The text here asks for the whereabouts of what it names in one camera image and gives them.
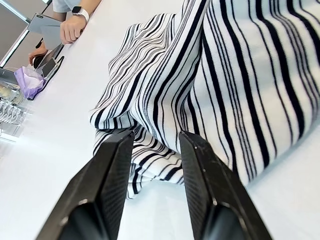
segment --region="smartphone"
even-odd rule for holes
[[[56,73],[57,69],[58,64],[53,58],[51,58],[42,68],[42,75],[44,79],[49,80]]]

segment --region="phone screen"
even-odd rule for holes
[[[56,61],[53,58],[51,58],[47,62],[47,64],[42,68],[43,77],[44,78],[47,77],[51,73],[51,71],[55,68],[56,65],[57,65]]]

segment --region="gray sleeve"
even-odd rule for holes
[[[67,13],[71,11],[71,9],[68,7],[66,2],[64,0],[53,0],[53,11],[56,13]]]

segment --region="desk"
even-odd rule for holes
[[[33,113],[0,163],[0,239],[34,239],[69,180],[92,157],[88,111],[108,81],[127,27],[181,0],[103,0],[81,38],[63,49],[59,72],[30,103]],[[247,189],[274,239],[320,236],[320,127]],[[154,181],[125,202],[119,240],[192,240],[183,186]]]

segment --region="striped pants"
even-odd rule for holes
[[[90,122],[101,142],[135,133],[127,197],[183,184],[179,132],[206,139],[244,184],[316,122],[319,0],[185,0],[132,25]]]

